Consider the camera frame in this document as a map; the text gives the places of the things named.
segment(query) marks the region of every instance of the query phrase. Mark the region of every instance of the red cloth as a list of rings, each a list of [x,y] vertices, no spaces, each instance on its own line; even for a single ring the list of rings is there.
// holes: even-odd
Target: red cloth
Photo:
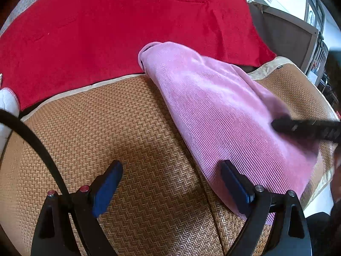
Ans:
[[[181,43],[233,64],[261,66],[275,57],[246,0],[38,0],[0,38],[3,86],[23,110],[67,90],[141,73],[138,52],[152,41]]]

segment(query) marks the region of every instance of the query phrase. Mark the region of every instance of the window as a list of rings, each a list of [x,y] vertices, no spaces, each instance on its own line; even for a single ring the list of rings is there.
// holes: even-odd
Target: window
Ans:
[[[320,0],[306,0],[305,21],[321,33],[324,27],[324,11]]]

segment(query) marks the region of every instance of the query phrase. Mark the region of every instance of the black cable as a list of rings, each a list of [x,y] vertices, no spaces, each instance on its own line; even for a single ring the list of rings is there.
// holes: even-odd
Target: black cable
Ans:
[[[52,157],[48,153],[45,146],[42,144],[40,139],[28,128],[20,119],[15,117],[13,114],[0,109],[0,123],[12,129],[20,137],[22,137],[34,150],[37,152],[39,157],[42,159],[47,169],[51,173],[53,179],[56,181],[62,195],[66,199],[69,208],[72,208],[72,200],[69,194],[68,188],[55,164]]]

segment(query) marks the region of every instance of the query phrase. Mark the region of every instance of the blue gripper pad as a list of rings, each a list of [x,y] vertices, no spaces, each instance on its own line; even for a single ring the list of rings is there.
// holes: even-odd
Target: blue gripper pad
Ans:
[[[230,160],[221,163],[221,177],[238,211],[248,217],[252,210],[250,203],[255,198],[253,184],[245,175],[238,172]]]
[[[113,161],[105,173],[97,176],[91,184],[92,213],[96,218],[106,212],[122,175],[122,164],[119,161]]]

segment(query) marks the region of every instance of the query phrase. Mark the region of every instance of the pink velvet cloth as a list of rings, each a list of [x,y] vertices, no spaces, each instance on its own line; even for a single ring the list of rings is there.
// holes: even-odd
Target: pink velvet cloth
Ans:
[[[316,145],[304,148],[270,123],[289,114],[286,104],[239,67],[172,42],[153,42],[139,64],[157,85],[176,127],[205,179],[240,214],[220,174],[229,159],[253,184],[300,197],[316,163]]]

